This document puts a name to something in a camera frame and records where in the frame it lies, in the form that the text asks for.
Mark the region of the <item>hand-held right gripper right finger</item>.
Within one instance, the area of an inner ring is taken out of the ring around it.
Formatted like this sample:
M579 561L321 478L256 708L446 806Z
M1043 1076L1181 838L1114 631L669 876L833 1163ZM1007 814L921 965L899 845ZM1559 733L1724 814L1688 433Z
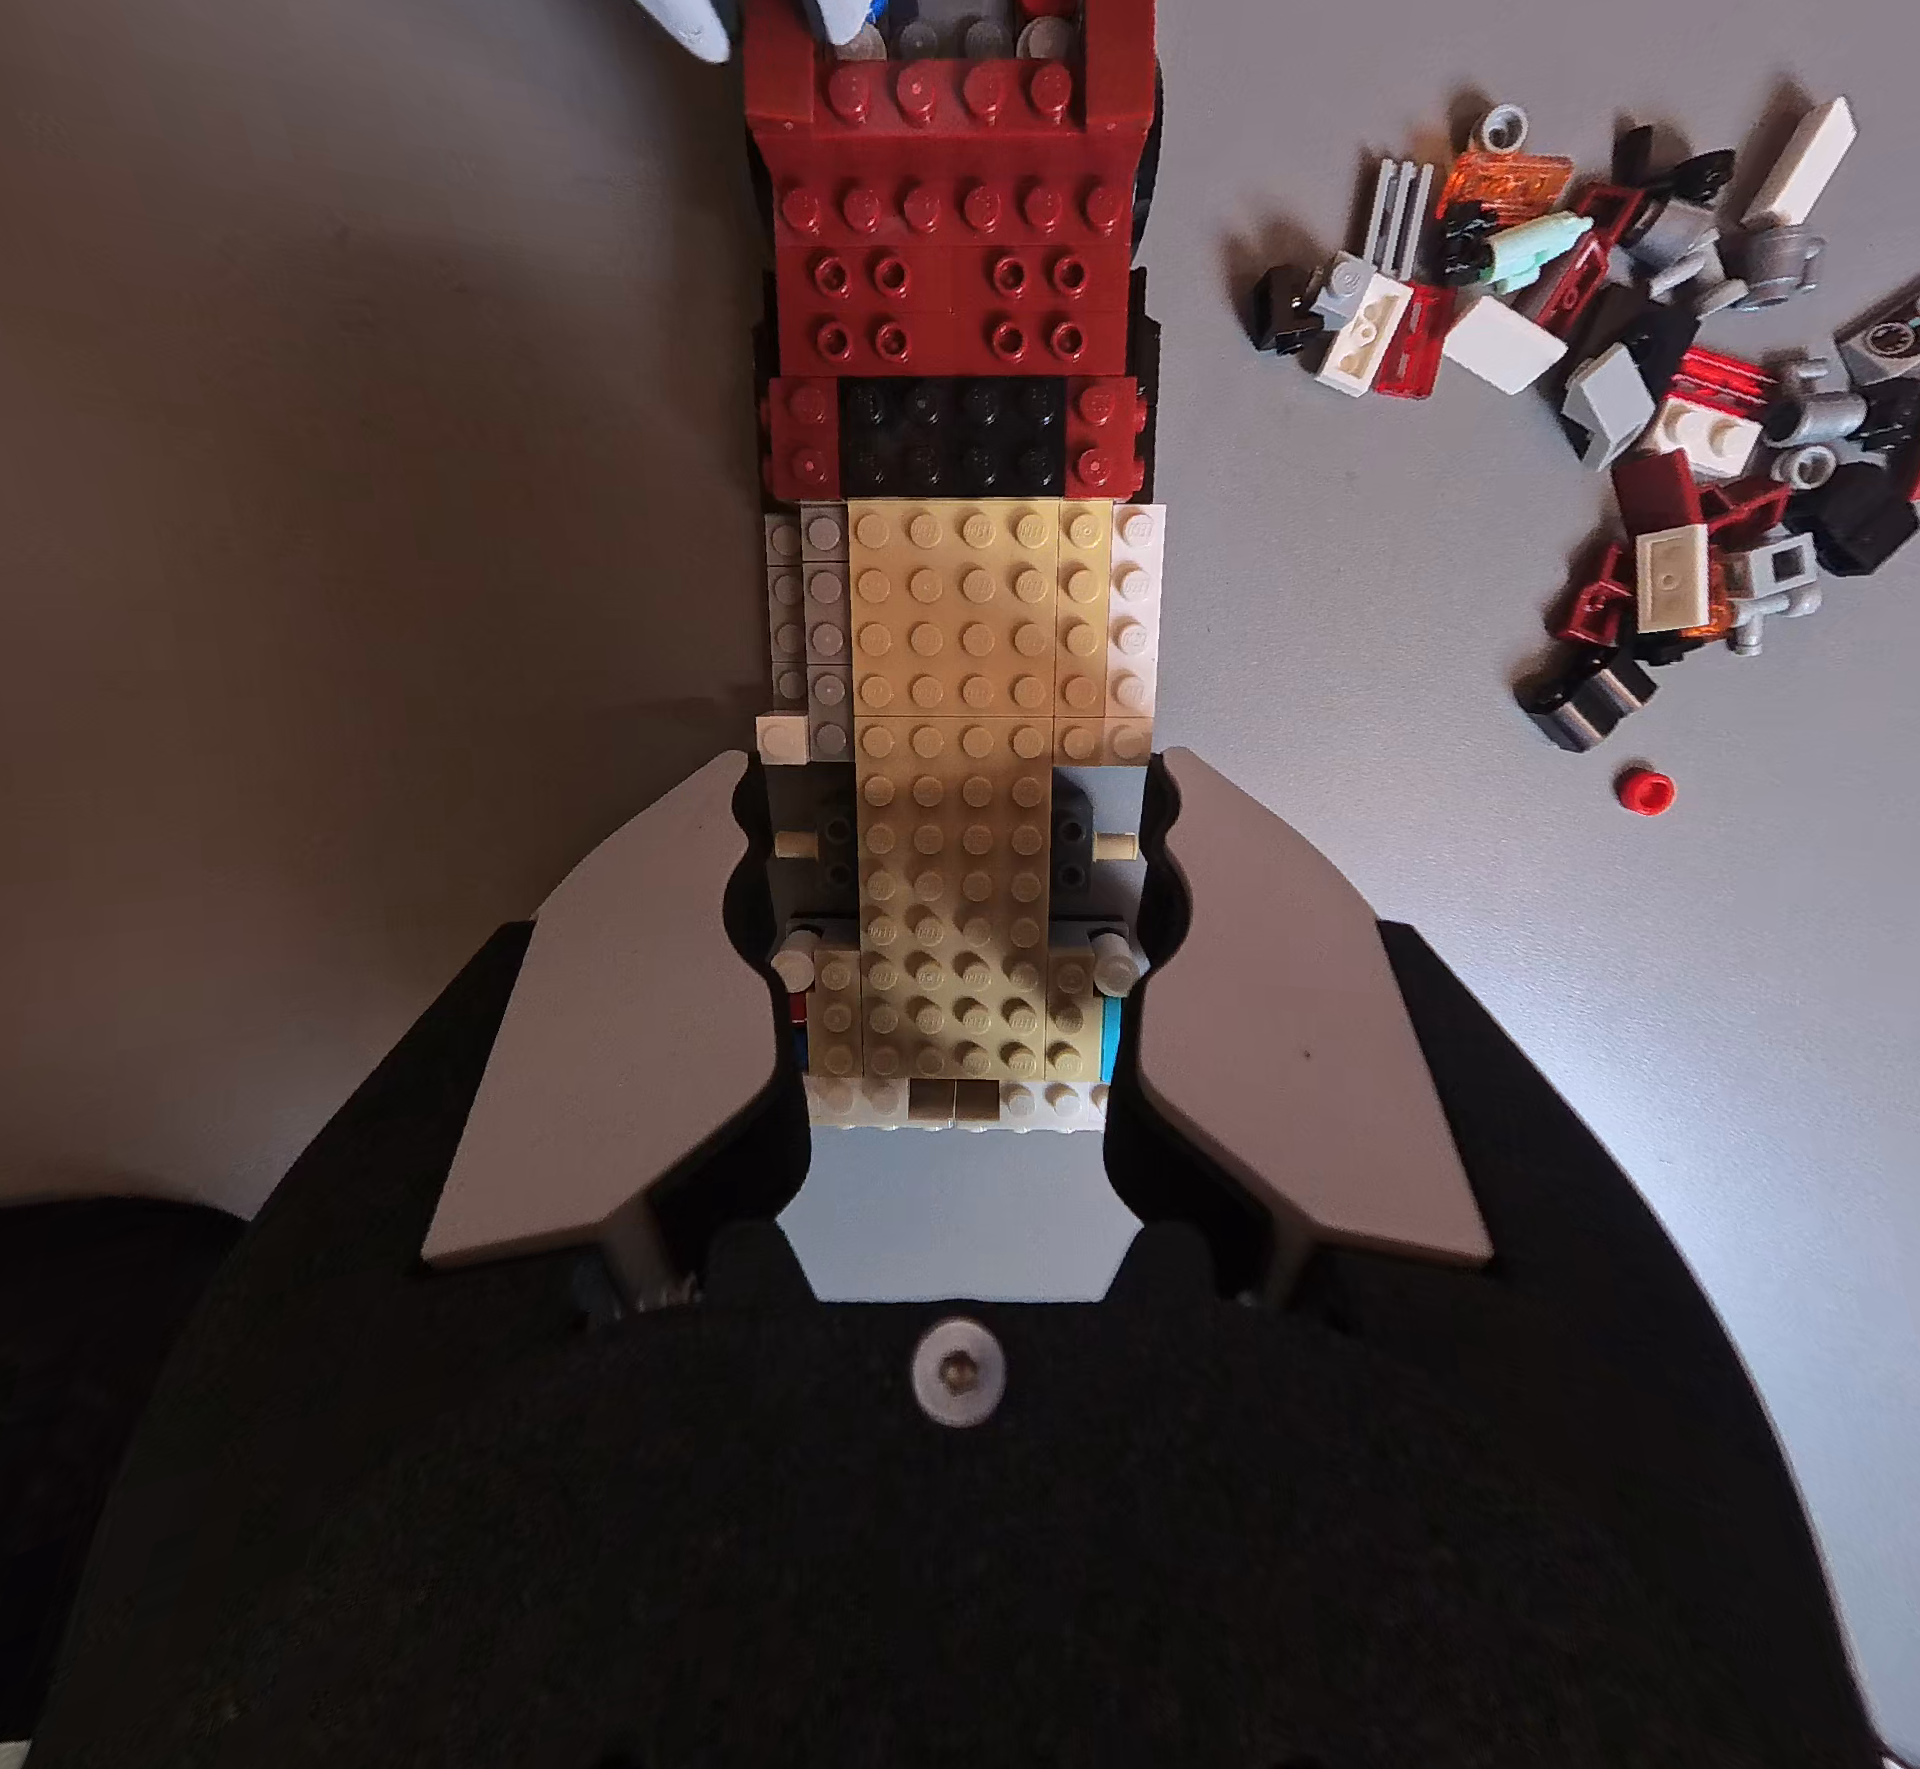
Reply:
M1319 1245L1484 1267L1495 1245L1368 896L1172 748L1152 762L1108 1178L1192 1223L1226 1298L1286 1302Z

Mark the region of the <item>toy brick model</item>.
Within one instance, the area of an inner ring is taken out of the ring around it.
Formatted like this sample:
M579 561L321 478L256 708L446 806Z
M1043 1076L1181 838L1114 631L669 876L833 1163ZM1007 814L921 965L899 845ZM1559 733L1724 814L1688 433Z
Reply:
M1157 0L746 0L775 970L817 1125L1100 1130L1166 513Z

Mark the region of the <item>heap of toy bricks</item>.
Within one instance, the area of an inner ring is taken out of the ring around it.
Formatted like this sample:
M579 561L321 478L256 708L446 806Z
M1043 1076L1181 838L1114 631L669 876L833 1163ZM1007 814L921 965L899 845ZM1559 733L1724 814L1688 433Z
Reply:
M1917 285L1833 347L1758 362L1710 344L1727 316L1816 289L1811 216L1856 139L1846 95L1811 105L1736 213L1731 147L1660 158L1639 122L1580 179L1531 147L1523 105L1495 105L1447 170L1379 161L1359 251L1252 289L1253 347L1332 392L1424 397L1455 362L1542 396L1611 477L1613 529L1573 571L1564 654L1523 700L1555 748L1608 743L1657 665L1762 654L1766 624L1917 543Z

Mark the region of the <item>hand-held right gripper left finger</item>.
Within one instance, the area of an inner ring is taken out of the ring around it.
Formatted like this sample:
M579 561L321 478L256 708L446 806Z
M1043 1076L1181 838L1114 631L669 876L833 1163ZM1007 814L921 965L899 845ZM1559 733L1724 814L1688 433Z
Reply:
M770 991L724 927L744 779L744 752L718 754L542 902L425 1267L598 1241L632 1302L678 1298L691 1267L648 1194L775 1076Z

